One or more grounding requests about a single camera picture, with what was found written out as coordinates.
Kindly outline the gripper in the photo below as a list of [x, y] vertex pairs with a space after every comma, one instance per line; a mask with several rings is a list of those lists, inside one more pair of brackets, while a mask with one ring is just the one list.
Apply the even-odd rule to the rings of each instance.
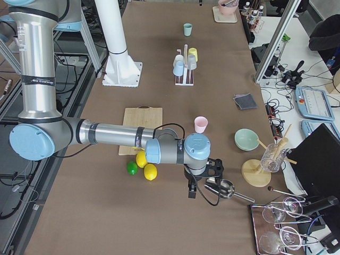
[[187, 168], [187, 166], [184, 165], [184, 176], [188, 179], [188, 198], [189, 199], [195, 199], [196, 194], [197, 194], [197, 186], [196, 186], [195, 180], [192, 177], [192, 174], [197, 181], [201, 179], [208, 179], [211, 177], [214, 177], [216, 179], [222, 179], [223, 178], [223, 162], [221, 159], [208, 158], [205, 168], [199, 174], [194, 174], [193, 169]]

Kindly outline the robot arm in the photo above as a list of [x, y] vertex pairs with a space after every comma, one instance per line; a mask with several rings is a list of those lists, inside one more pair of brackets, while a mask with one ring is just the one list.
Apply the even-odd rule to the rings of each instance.
[[204, 134], [179, 138], [172, 129], [93, 123], [57, 110], [53, 32], [81, 29], [80, 1], [8, 1], [8, 12], [17, 26], [21, 64], [23, 111], [9, 136], [18, 155], [42, 160], [74, 144], [130, 146], [143, 148], [149, 163], [183, 165], [189, 198], [200, 192], [200, 179], [221, 184], [222, 161], [209, 158]]

